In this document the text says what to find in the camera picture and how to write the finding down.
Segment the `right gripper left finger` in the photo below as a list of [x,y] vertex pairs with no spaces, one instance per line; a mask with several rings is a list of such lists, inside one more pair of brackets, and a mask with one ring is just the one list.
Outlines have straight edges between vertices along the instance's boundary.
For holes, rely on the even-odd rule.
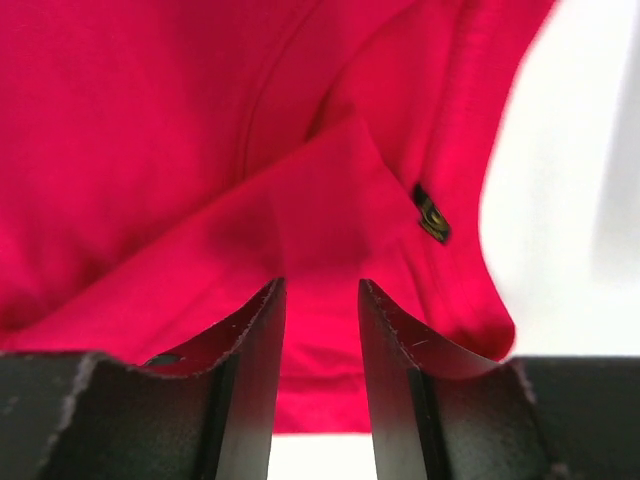
[[5,479],[263,479],[285,325],[277,279],[143,366],[99,352],[1,357]]

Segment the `red t shirt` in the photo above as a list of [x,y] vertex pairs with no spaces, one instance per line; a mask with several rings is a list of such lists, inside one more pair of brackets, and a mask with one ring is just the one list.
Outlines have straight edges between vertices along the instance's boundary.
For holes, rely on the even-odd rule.
[[483,180],[549,1],[5,1],[1,347],[133,364],[283,277],[276,429],[369,427],[357,290],[515,327]]

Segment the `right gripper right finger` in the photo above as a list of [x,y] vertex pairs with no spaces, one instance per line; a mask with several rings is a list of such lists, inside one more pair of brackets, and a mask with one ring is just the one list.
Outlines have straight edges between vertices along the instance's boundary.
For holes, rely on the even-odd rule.
[[525,356],[497,363],[358,292],[381,479],[635,479],[639,362]]

